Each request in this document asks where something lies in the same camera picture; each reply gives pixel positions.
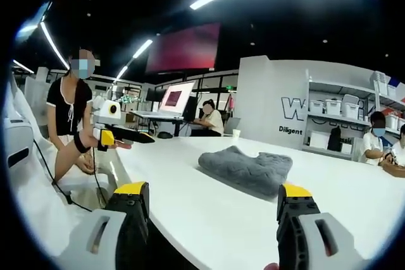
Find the person's left hand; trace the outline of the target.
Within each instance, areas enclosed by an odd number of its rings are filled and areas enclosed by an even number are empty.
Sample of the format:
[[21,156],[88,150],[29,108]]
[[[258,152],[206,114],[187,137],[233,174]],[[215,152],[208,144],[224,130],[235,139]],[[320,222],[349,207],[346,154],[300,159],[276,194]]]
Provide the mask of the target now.
[[[81,139],[84,147],[93,147],[96,148],[98,146],[98,140],[94,138],[93,136],[86,137],[85,139]],[[107,149],[117,149],[117,148],[122,148],[122,149],[131,149],[132,145],[131,144],[126,144],[121,141],[115,141],[113,145],[106,145],[104,148]]]

